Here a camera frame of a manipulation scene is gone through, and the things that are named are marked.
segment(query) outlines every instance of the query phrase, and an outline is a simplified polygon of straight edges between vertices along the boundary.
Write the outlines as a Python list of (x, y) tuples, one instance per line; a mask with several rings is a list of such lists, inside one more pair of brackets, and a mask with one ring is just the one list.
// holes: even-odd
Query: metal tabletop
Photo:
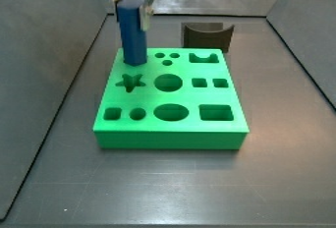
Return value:
[(308, 74), (265, 19), (154, 17), (148, 46), (180, 47), (184, 22), (234, 24), (241, 149), (98, 148), (92, 126), (121, 46), (108, 17), (2, 225), (336, 224), (336, 117)]

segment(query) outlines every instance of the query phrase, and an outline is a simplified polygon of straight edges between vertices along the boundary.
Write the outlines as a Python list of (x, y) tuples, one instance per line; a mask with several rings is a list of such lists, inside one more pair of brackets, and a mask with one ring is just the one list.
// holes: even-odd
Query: green foam block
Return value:
[(238, 149), (249, 132), (217, 49), (120, 49), (93, 126), (102, 148)]

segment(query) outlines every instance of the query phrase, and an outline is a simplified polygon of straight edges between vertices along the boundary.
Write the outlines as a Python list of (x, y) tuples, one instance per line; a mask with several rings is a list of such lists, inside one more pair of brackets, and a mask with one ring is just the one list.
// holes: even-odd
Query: rectangular hole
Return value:
[(202, 121), (233, 121), (228, 105), (200, 105), (200, 115)]
[(226, 79), (213, 79), (213, 86), (218, 88), (228, 88)]
[(110, 107), (105, 110), (104, 120), (117, 121), (121, 118), (121, 108)]
[(208, 87), (208, 83), (205, 79), (192, 79), (193, 87)]

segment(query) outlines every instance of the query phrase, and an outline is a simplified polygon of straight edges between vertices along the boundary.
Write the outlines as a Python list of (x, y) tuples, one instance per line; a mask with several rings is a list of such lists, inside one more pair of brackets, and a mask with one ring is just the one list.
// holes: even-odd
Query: circular hole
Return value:
[(176, 75), (161, 75), (154, 79), (154, 86), (161, 91), (174, 91), (182, 86), (182, 80)]
[(173, 62), (168, 59), (162, 61), (162, 65), (166, 67), (170, 66), (172, 64), (173, 64)]
[(170, 54), (170, 58), (173, 58), (173, 59), (180, 58), (180, 54), (178, 54), (178, 53), (172, 53), (172, 54)]
[(129, 117), (133, 121), (138, 121), (145, 117), (145, 111), (141, 108), (134, 108), (129, 112)]
[(189, 115), (189, 110), (178, 104), (164, 104), (154, 108), (153, 114), (162, 121), (176, 122)]
[(164, 55), (164, 53), (161, 53), (161, 52), (158, 52), (158, 53), (154, 54), (154, 57), (158, 58), (158, 59), (164, 58), (164, 56), (165, 56), (165, 55)]

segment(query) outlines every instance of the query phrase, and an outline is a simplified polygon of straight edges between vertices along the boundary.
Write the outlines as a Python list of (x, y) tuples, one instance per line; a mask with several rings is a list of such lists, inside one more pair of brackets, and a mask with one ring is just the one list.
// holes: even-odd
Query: blue cylinder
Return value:
[(122, 0), (117, 3), (125, 63), (132, 66), (146, 62), (145, 32), (140, 29), (140, 5), (141, 3), (134, 0)]

